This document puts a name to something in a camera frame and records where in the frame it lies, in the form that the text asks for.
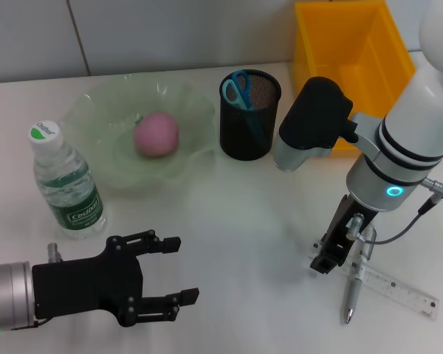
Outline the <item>clear water bottle green label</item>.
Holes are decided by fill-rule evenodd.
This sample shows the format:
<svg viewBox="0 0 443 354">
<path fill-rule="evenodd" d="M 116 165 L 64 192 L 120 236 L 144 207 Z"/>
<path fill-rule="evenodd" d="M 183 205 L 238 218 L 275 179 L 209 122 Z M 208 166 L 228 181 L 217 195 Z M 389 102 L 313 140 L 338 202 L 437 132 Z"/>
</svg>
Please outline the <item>clear water bottle green label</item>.
<svg viewBox="0 0 443 354">
<path fill-rule="evenodd" d="M 52 121 L 35 123 L 28 139 L 35 182 L 58 225 L 77 239 L 100 234 L 106 226 L 106 211 L 84 157 Z"/>
</svg>

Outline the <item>clear plastic ruler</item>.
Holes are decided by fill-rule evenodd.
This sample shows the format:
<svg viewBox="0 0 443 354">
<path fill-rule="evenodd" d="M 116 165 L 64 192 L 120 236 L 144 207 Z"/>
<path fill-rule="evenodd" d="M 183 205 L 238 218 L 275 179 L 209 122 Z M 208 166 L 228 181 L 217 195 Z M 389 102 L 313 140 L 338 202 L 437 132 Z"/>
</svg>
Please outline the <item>clear plastic ruler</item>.
<svg viewBox="0 0 443 354">
<path fill-rule="evenodd" d="M 348 257 L 343 266 L 334 270 L 350 279 L 355 259 Z M 436 297 L 396 280 L 370 267 L 368 263 L 365 264 L 365 278 L 362 288 L 369 288 L 428 319 L 435 320 L 437 317 L 439 300 Z"/>
</svg>

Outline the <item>green glass fruit plate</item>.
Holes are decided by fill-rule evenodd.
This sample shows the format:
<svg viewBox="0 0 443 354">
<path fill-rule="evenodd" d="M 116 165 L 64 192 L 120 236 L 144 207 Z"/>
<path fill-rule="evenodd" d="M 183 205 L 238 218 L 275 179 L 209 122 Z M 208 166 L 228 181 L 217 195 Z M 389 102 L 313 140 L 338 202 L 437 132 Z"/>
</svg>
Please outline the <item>green glass fruit plate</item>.
<svg viewBox="0 0 443 354">
<path fill-rule="evenodd" d="M 179 125 L 179 145 L 161 158 L 140 155 L 137 123 L 154 112 Z M 64 139 L 87 160 L 94 179 L 116 190 L 181 179 L 193 160 L 216 144 L 215 107 L 191 84 L 171 74 L 122 74 L 79 97 L 60 122 Z"/>
</svg>

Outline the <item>silver ballpoint pen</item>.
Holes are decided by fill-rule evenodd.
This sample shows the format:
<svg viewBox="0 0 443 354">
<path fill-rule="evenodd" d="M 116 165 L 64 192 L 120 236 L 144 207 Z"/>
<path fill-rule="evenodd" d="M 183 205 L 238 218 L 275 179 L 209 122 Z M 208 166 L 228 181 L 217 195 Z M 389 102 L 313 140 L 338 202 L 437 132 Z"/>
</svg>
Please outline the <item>silver ballpoint pen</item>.
<svg viewBox="0 0 443 354">
<path fill-rule="evenodd" d="M 374 246 L 369 243 L 360 242 L 360 251 L 354 260 L 351 270 L 349 289 L 345 304 L 345 323 L 349 324 L 357 307 L 363 280 L 365 278 L 365 264 L 370 260 Z"/>
</svg>

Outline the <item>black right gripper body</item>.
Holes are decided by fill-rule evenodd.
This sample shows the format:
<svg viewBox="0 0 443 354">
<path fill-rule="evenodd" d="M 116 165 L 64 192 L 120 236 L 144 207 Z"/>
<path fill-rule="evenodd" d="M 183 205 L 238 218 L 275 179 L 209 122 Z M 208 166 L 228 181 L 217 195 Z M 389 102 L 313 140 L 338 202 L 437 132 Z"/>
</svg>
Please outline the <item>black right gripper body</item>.
<svg viewBox="0 0 443 354">
<path fill-rule="evenodd" d="M 361 218 L 358 233 L 361 233 L 376 217 L 377 211 L 357 202 L 351 195 L 344 195 L 324 235 L 324 255 L 327 258 L 346 258 L 354 239 L 347 238 L 352 219 Z"/>
</svg>

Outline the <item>blue scissors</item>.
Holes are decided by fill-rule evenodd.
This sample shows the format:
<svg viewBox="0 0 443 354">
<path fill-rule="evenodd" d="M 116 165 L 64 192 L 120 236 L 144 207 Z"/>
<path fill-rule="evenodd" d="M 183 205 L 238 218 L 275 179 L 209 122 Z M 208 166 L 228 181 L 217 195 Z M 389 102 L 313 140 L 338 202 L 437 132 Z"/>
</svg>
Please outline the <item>blue scissors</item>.
<svg viewBox="0 0 443 354">
<path fill-rule="evenodd" d="M 254 107 L 249 96 L 250 87 L 251 83 L 248 73 L 238 70 L 232 73 L 231 78 L 222 83 L 221 92 L 223 98 L 232 106 L 244 111 L 253 111 Z M 263 147 L 266 143 L 266 138 L 260 123 L 251 118 L 246 118 L 245 120 L 254 140 Z"/>
</svg>

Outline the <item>black mesh pen holder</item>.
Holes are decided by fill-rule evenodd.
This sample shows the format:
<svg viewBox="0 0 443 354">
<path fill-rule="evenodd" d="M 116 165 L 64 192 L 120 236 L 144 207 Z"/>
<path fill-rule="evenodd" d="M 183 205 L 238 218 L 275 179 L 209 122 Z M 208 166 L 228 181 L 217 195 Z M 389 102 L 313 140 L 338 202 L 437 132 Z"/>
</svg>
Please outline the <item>black mesh pen holder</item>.
<svg viewBox="0 0 443 354">
<path fill-rule="evenodd" d="M 220 86 L 220 138 L 222 150 L 240 161 L 253 161 L 267 155 L 272 147 L 274 127 L 281 98 L 281 86 L 270 74 L 257 69 L 242 69 L 250 76 L 250 100 L 253 111 L 244 111 L 229 104 L 222 96 L 222 83 L 231 78 L 226 76 Z M 246 118 L 260 123 L 266 143 L 263 147 L 254 140 Z"/>
</svg>

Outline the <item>yellow plastic bin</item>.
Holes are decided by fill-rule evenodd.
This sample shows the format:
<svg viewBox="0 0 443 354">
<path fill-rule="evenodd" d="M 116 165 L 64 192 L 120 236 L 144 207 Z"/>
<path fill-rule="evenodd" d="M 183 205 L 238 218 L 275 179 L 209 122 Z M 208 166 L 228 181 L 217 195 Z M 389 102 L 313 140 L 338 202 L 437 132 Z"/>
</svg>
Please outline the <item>yellow plastic bin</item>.
<svg viewBox="0 0 443 354">
<path fill-rule="evenodd" d="M 298 2 L 295 15 L 295 90 L 327 77 L 354 113 L 384 118 L 415 72 L 385 0 Z"/>
</svg>

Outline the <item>pink peach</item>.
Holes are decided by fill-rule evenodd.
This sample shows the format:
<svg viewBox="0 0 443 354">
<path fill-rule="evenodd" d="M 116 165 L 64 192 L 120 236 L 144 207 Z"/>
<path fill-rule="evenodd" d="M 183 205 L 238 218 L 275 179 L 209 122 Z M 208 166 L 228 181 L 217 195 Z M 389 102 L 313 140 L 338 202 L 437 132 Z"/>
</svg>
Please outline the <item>pink peach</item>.
<svg viewBox="0 0 443 354">
<path fill-rule="evenodd" d="M 152 112 L 136 121 L 133 143 L 140 155 L 149 158 L 170 155 L 179 146 L 179 125 L 170 114 Z"/>
</svg>

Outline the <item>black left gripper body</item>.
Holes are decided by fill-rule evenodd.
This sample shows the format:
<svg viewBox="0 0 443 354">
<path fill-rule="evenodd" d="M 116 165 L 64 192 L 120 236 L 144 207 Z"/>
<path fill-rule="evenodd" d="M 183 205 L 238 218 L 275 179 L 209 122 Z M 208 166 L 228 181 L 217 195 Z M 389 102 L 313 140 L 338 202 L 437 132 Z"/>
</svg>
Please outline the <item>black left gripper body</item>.
<svg viewBox="0 0 443 354">
<path fill-rule="evenodd" d="M 32 285 L 39 320 L 105 310 L 122 327 L 137 323 L 142 272 L 125 237 L 109 237 L 95 257 L 34 265 Z"/>
</svg>

